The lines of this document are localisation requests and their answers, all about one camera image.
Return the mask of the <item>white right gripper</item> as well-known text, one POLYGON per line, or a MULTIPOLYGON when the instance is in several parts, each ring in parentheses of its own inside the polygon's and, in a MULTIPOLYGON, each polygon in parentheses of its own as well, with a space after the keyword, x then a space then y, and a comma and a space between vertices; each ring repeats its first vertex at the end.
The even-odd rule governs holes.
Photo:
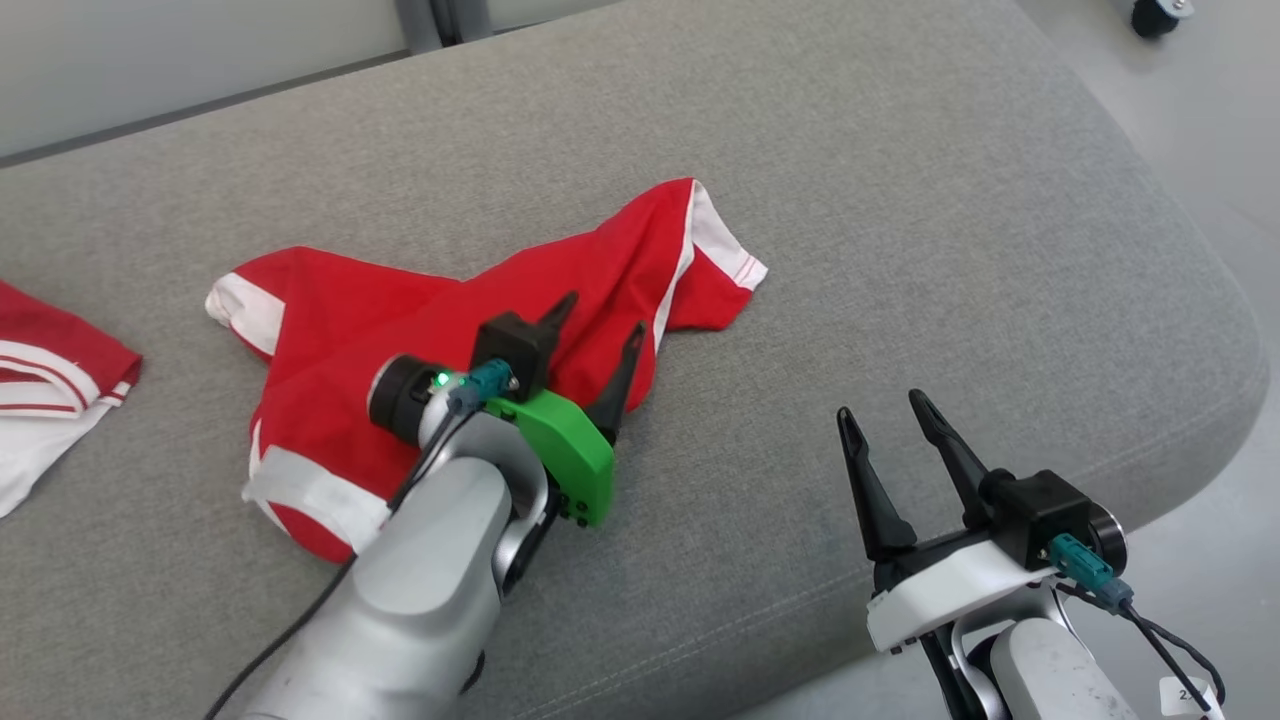
MULTIPOLYGON (((992 511, 980 496, 988 469, 923 389, 910 389, 908 398, 922 434, 940 454, 961 501, 964 527, 988 527, 992 511)), ((941 559, 923 547, 905 553, 915 547, 916 534, 899 515, 872 466, 870 446, 849 407, 836 413, 836 425, 863 546, 874 561, 867 634, 876 651, 888 652, 1057 571, 1041 561, 1027 569, 987 538, 942 544, 941 559)))

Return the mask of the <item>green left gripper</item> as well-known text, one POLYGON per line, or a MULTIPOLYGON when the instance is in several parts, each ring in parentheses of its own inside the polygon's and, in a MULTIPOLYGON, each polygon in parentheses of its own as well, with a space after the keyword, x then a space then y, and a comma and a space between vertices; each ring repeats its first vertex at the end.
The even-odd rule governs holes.
MULTIPOLYGON (((538 322, 538 360, 549 366, 561 332, 579 301, 579 292, 562 296, 538 322)), ((639 322, 620 351, 611 378, 584 410, 570 398, 543 389, 525 402, 495 397, 486 410, 518 428, 548 477, 566 497, 563 515, 581 527, 600 527, 614 495, 614 450, 637 361, 646 337, 639 322)))

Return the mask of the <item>grey fabric sofa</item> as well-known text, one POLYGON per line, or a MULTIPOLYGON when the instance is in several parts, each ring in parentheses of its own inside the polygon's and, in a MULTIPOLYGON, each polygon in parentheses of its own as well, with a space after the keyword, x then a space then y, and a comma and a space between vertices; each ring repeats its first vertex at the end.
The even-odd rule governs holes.
POLYGON ((333 577, 241 500, 221 273, 468 277, 685 176, 768 275, 664 340, 611 516, 554 525, 457 720, 717 720, 870 656, 841 406, 924 537, 960 505, 911 388, 1128 532, 1260 414, 1239 284, 1012 0, 626 0, 0 170, 0 281, 143 355, 0 521, 0 720, 200 720, 333 577))

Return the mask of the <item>black caster wheel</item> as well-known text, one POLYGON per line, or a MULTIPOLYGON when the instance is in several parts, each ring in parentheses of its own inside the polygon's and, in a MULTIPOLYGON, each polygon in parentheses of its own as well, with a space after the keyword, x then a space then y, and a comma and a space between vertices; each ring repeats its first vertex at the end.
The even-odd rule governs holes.
POLYGON ((1192 0, 1133 0, 1130 27, 1140 38, 1155 41, 1174 32, 1194 12, 1192 0))

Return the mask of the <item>red jersey with white sleeves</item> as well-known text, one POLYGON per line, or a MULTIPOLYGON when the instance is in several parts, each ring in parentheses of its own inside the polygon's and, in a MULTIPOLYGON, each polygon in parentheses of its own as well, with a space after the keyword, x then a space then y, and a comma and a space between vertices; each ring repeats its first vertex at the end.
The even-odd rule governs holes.
POLYGON ((0 281, 0 519, 137 386, 143 359, 0 281))

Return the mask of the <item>red shorts with white stripe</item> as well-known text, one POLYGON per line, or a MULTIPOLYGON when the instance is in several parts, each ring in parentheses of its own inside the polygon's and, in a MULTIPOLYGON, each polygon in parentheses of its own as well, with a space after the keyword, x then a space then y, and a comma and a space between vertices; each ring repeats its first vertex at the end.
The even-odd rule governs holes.
POLYGON ((658 184, 598 228, 525 249, 467 281, 298 246, 219 278, 205 307, 268 363, 250 423, 256 503, 297 544, 343 562, 378 534, 417 451, 369 419, 376 374, 402 354, 463 369, 477 328, 577 302, 549 387, 580 407, 605 388, 634 327, 646 337, 626 402, 636 409, 669 331, 722 331, 765 279, 692 178, 658 184))

